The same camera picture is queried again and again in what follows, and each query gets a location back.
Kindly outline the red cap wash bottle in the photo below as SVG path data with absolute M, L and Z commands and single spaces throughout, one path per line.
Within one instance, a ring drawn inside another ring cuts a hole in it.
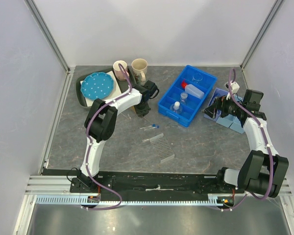
M 187 94 L 190 94 L 190 95 L 197 97 L 199 99 L 203 99 L 203 97 L 205 95 L 205 93 L 202 90 L 200 90 L 199 88 L 197 88 L 193 84 L 186 83 L 185 81 L 183 81 L 181 83 L 181 87 L 184 89 L 184 91 Z

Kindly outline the small glass stoppered bottle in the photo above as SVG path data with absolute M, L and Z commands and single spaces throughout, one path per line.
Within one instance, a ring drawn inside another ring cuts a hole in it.
M 187 103 L 188 94 L 186 92 L 182 92 L 180 94 L 180 103 L 186 105 Z

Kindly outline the round glass flask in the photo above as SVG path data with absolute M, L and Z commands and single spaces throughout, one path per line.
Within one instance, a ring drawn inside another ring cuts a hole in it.
M 173 103 L 171 106 L 170 106 L 170 110 L 177 113 L 177 114 L 180 114 L 182 113 L 182 106 L 181 106 L 181 103 L 179 101 L 176 101 L 175 103 Z

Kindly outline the clear glass beaker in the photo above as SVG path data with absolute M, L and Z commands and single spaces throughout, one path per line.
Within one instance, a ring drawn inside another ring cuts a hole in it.
M 199 84 L 202 80 L 203 80 L 203 76 L 201 73 L 194 73 L 193 74 L 193 78 L 192 78 L 193 83 Z

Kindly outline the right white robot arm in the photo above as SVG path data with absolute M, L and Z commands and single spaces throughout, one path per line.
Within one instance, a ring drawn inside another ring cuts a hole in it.
M 210 118 L 217 114 L 236 117 L 247 135 L 250 154 L 239 170 L 222 168 L 222 176 L 214 182 L 219 192 L 227 192 L 232 185 L 253 195 L 275 198 L 281 189 L 289 161 L 281 157 L 272 145 L 268 131 L 267 118 L 260 112 L 259 98 L 244 98 L 242 102 L 217 97 L 203 110 Z

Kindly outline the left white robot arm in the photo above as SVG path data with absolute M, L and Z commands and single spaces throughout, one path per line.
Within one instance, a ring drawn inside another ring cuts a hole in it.
M 121 95 L 106 101 L 96 99 L 85 120 L 87 145 L 80 171 L 85 177 L 81 187 L 86 192 L 94 192 L 98 181 L 94 176 L 99 172 L 99 162 L 106 141 L 115 130 L 117 116 L 135 105 L 145 105 L 156 90 L 142 86 L 129 88 Z

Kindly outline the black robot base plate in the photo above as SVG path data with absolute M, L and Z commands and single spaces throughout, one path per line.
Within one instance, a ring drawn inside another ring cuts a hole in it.
M 79 173 L 71 180 L 71 193 L 99 193 L 112 200 L 206 200 L 209 194 L 243 193 L 226 184 L 221 174 L 174 174 L 101 171 L 92 181 Z

